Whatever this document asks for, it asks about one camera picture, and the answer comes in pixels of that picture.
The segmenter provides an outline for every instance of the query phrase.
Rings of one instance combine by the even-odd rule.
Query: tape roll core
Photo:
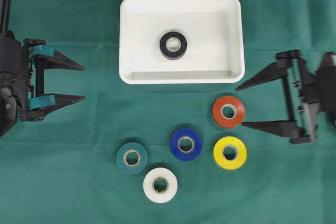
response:
[[[234,111],[233,117],[228,118],[223,114],[223,108],[225,107],[229,107]],[[212,108],[212,115],[219,126],[224,128],[233,128],[244,120],[245,108],[238,98],[227,95],[219,98],[215,102]]]

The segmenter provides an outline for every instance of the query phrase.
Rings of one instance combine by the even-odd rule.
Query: blue tape roll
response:
[[[127,153],[135,151],[138,154],[138,162],[135,165],[129,165],[126,162]],[[136,174],[141,172],[147,164],[148,156],[146,149],[138,143],[126,143],[122,145],[117,152],[117,165],[127,174]]]
[[[188,152],[184,152],[178,146],[179,141],[184,137],[191,139],[194,144],[193,148]],[[174,132],[174,134],[170,139],[170,150],[173,153],[173,155],[179,160],[191,161],[197,158],[197,156],[199,156],[199,154],[201,153],[202,138],[195,130],[190,128],[183,128],[177,130]]]

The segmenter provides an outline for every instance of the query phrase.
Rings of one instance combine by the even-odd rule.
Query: yellow tape roll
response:
[[[224,156],[225,147],[232,147],[236,152],[233,160],[228,160]],[[214,147],[214,159],[216,164],[226,170],[235,170],[240,168],[246,160],[247,150],[244,143],[234,136],[226,136],[218,140]]]

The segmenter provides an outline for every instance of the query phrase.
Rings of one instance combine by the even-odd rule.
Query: white tape roll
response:
[[[157,179],[164,179],[166,189],[158,191],[154,188]],[[143,180],[143,191],[147,198],[155,203],[166,203],[174,198],[177,192],[177,179],[175,175],[166,168],[155,168],[148,172]]]

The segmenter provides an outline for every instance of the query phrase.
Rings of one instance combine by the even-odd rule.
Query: screw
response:
[[[300,84],[301,84],[300,81],[297,81],[297,80],[293,81],[293,85],[294,85],[295,88],[297,88]]]
[[[304,108],[303,108],[302,106],[299,106],[299,107],[298,107],[298,112],[299,112],[299,113],[304,112]]]

